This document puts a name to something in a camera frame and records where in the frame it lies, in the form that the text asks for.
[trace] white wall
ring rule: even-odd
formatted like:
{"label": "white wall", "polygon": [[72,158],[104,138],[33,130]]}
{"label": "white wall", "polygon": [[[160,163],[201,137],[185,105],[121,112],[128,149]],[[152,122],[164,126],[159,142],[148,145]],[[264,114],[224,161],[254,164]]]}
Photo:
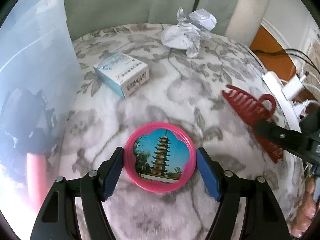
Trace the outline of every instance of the white wall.
{"label": "white wall", "polygon": [[250,46],[267,9],[268,0],[239,0],[225,36]]}
{"label": "white wall", "polygon": [[[283,48],[307,52],[315,22],[301,0],[269,0],[262,25]],[[298,72],[301,61],[294,57],[292,60]]]}

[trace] pagoda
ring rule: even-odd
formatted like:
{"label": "pagoda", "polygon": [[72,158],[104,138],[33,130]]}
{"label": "pagoda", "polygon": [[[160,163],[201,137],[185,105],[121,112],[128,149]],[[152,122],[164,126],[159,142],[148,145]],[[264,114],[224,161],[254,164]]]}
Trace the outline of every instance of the pagoda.
{"label": "pagoda", "polygon": [[167,155],[168,152],[168,148],[170,148],[168,145],[169,143],[169,139],[167,138],[167,130],[165,130],[165,134],[164,136],[161,136],[158,140],[159,143],[157,143],[158,147],[156,147],[156,152],[154,152],[156,154],[156,156],[153,156],[153,158],[155,159],[153,163],[153,167],[151,168],[151,173],[154,175],[158,175],[158,176],[164,176],[164,173],[167,172],[167,170],[165,169],[166,166],[168,166],[166,164],[166,162],[168,161]]}

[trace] red comb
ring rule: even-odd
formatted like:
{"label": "red comb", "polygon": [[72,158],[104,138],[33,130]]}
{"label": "red comb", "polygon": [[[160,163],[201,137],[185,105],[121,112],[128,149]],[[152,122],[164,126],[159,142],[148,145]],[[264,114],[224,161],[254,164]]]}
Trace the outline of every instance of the red comb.
{"label": "red comb", "polygon": [[[264,94],[257,100],[255,97],[238,87],[227,85],[227,88],[231,90],[229,92],[224,90],[221,91],[222,96],[247,125],[254,127],[260,120],[274,123],[272,115],[276,109],[276,101],[272,95]],[[266,100],[271,102],[271,110],[266,109],[262,104],[262,102]],[[263,149],[268,153],[272,161],[278,163],[283,157],[282,148],[275,145],[273,142],[258,136],[255,132],[253,132],[253,134]]]}

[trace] translucent plastic container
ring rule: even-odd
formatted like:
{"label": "translucent plastic container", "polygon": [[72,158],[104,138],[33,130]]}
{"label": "translucent plastic container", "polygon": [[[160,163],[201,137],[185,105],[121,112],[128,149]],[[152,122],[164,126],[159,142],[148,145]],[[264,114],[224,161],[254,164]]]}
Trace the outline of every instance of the translucent plastic container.
{"label": "translucent plastic container", "polygon": [[81,79],[63,0],[19,0],[0,28],[0,210],[21,240],[57,175]]}

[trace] orange wall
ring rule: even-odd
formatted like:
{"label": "orange wall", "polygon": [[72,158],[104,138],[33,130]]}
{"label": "orange wall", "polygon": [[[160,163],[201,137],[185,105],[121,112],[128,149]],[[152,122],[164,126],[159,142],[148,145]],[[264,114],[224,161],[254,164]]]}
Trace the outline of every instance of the orange wall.
{"label": "orange wall", "polygon": [[[250,49],[260,49],[266,52],[275,52],[282,50],[283,48],[263,26],[260,26],[250,46]],[[281,79],[288,81],[296,73],[296,68],[292,60],[287,55],[270,56],[261,53],[257,53],[256,55],[267,70],[274,71]]]}

